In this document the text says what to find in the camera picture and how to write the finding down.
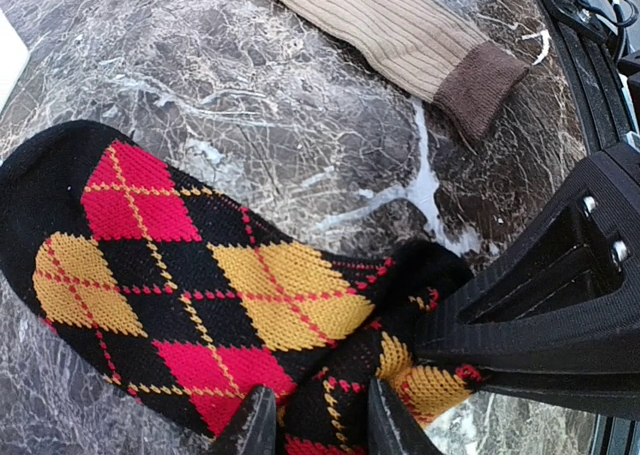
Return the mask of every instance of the white object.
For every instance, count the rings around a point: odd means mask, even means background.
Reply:
[[[0,113],[29,61],[29,50],[0,10]]]

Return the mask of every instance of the marble countertop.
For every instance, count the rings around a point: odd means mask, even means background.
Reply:
[[[441,1],[532,65],[473,144],[275,0],[0,0],[31,50],[0,157],[57,122],[98,120],[316,247],[378,256],[424,233],[481,268],[584,151],[534,1]],[[104,383],[4,281],[0,313],[0,453],[205,453]],[[572,455],[592,425],[478,394],[430,434],[448,454]]]

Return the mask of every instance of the brown sock cuff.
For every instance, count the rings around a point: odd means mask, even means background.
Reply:
[[[462,135],[482,140],[528,66],[493,42],[472,49],[440,85],[434,103]]]

